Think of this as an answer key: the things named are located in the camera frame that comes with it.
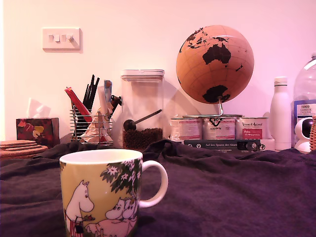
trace red pen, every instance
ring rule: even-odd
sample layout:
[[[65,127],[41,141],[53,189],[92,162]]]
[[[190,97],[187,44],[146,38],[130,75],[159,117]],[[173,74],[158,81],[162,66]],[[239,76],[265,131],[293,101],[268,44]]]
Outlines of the red pen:
[[[68,87],[65,89],[65,92],[70,97],[73,104],[76,106],[76,108],[79,110],[80,114],[83,115],[83,118],[86,122],[92,122],[92,117],[89,112],[89,110],[84,106],[84,104],[78,99],[76,94],[74,93],[73,89],[71,87]]]

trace water bottle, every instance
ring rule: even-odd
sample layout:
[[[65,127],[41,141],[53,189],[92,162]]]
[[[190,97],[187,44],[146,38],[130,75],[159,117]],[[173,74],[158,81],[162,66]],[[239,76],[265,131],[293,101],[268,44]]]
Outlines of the water bottle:
[[[276,143],[276,150],[291,148],[291,101],[287,93],[287,77],[275,78],[269,127]]]
[[[299,72],[294,84],[294,105],[292,107],[292,147],[298,139],[295,126],[299,120],[316,115],[316,52]]]

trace coffee scoop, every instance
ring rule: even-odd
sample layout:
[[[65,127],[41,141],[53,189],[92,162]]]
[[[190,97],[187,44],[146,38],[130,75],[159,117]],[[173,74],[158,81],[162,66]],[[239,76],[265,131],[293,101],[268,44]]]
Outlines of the coffee scoop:
[[[145,117],[143,117],[143,118],[141,118],[141,119],[139,119],[139,120],[137,120],[137,121],[134,121],[134,120],[131,120],[131,119],[126,120],[126,121],[124,122],[124,124],[123,124],[124,130],[125,130],[125,131],[128,131],[128,130],[136,130],[136,124],[138,124],[139,122],[142,122],[142,121],[144,121],[144,120],[146,120],[146,119],[149,119],[150,117],[152,117],[152,116],[154,116],[154,115],[156,115],[156,114],[159,114],[161,111],[162,111],[162,110],[160,109],[160,110],[158,110],[158,111],[156,111],[156,112],[153,112],[152,114],[147,115],[147,116],[145,116]]]

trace floral tissue box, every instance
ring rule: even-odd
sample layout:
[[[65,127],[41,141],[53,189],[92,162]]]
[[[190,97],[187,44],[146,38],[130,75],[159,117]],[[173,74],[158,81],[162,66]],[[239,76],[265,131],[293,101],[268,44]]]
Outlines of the floral tissue box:
[[[36,141],[37,144],[49,149],[58,145],[58,118],[18,118],[16,120],[17,140]]]

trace moomin mug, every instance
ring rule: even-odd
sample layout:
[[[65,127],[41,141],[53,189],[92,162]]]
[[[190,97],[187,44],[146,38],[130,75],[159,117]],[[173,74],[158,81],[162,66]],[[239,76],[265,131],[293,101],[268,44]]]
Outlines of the moomin mug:
[[[143,163],[141,152],[124,149],[84,151],[60,158],[61,189],[67,237],[129,237],[138,210],[164,197],[168,176],[153,160]],[[161,186],[149,200],[139,199],[142,171],[155,166]]]

